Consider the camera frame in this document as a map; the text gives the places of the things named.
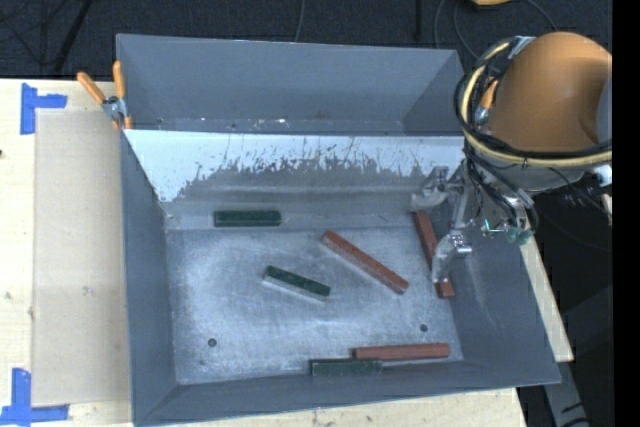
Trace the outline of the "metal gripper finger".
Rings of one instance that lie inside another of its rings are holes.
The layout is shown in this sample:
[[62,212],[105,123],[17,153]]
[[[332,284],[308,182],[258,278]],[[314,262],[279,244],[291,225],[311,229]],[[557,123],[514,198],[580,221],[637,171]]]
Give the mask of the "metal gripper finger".
[[427,176],[421,192],[414,193],[410,199],[411,211],[426,211],[433,209],[448,199],[447,189],[449,168],[436,166]]
[[436,244],[432,256],[431,278],[433,283],[443,283],[449,277],[452,262],[473,253],[469,236],[464,230],[451,230]]

